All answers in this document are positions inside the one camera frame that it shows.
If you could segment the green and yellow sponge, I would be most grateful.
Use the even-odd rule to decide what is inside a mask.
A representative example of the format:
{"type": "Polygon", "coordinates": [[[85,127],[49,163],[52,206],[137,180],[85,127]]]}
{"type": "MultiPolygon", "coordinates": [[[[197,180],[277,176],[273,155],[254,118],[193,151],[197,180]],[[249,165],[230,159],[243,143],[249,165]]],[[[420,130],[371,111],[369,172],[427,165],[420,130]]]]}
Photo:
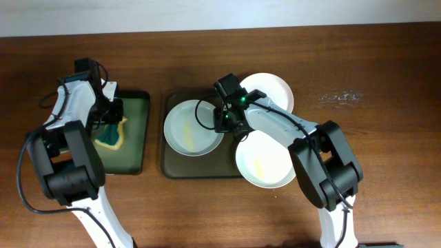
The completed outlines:
{"type": "Polygon", "coordinates": [[[120,149],[124,141],[123,124],[126,121],[127,118],[123,117],[118,124],[106,125],[103,132],[94,139],[94,143],[110,150],[120,149]]]}

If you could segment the white plate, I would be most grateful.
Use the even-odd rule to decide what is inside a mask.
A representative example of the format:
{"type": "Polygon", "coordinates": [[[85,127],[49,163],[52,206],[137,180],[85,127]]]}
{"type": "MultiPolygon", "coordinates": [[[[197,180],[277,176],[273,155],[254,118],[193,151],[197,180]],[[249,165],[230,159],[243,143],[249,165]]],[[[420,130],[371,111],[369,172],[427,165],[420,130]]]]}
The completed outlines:
{"type": "Polygon", "coordinates": [[[163,133],[168,145],[185,156],[202,156],[217,148],[224,134],[202,127],[195,117],[199,100],[187,100],[167,114],[163,133]]]}
{"type": "Polygon", "coordinates": [[[235,159],[241,175],[257,187],[283,187],[296,177],[288,149],[261,131],[240,141],[235,159]]]}
{"type": "Polygon", "coordinates": [[[294,110],[294,95],[288,84],[275,74],[266,72],[252,74],[240,82],[248,92],[264,92],[278,107],[288,112],[294,110]]]}

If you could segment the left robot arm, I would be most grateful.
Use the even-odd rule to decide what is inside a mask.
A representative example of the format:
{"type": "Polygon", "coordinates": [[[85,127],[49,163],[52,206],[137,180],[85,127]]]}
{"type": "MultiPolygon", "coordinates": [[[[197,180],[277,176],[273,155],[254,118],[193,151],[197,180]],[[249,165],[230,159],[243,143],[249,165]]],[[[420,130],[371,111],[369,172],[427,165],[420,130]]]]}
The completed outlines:
{"type": "Polygon", "coordinates": [[[97,94],[85,79],[59,85],[50,118],[26,136],[21,153],[29,155],[45,196],[60,204],[52,214],[74,214],[97,247],[135,247],[107,199],[103,163],[86,130],[97,94]]]}

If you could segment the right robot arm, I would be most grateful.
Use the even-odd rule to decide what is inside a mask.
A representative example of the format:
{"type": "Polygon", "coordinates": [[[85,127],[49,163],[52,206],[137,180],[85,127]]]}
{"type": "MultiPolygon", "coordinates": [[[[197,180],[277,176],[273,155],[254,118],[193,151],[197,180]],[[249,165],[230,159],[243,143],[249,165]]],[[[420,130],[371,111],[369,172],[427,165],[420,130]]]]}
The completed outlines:
{"type": "Polygon", "coordinates": [[[358,247],[353,204],[363,171],[340,126],[298,118],[259,90],[215,93],[223,104],[216,132],[262,131],[288,149],[300,189],[318,209],[321,247],[358,247]]]}

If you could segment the brown plastic serving tray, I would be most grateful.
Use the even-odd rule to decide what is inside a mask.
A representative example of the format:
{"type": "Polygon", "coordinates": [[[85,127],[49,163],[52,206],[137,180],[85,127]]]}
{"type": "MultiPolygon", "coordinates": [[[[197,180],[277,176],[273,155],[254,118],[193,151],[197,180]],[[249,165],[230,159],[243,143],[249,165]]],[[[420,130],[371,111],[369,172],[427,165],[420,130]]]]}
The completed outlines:
{"type": "MultiPolygon", "coordinates": [[[[177,89],[167,93],[163,99],[163,119],[173,107],[188,101],[198,101],[203,97],[215,93],[211,89],[177,89]]],[[[240,178],[241,174],[236,166],[236,148],[241,144],[241,138],[247,142],[251,136],[226,133],[213,151],[202,156],[186,156],[172,149],[166,138],[161,138],[162,173],[172,179],[184,178],[240,178]]]]}

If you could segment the small black sponge tray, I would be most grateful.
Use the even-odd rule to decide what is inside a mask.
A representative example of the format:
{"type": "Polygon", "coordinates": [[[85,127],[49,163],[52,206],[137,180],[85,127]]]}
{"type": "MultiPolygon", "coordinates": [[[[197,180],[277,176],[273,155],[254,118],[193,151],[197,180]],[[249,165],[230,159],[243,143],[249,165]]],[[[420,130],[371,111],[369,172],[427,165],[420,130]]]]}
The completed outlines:
{"type": "Polygon", "coordinates": [[[145,137],[150,114],[150,95],[142,90],[121,90],[123,142],[118,150],[95,144],[106,174],[137,175],[142,172],[145,137]]]}

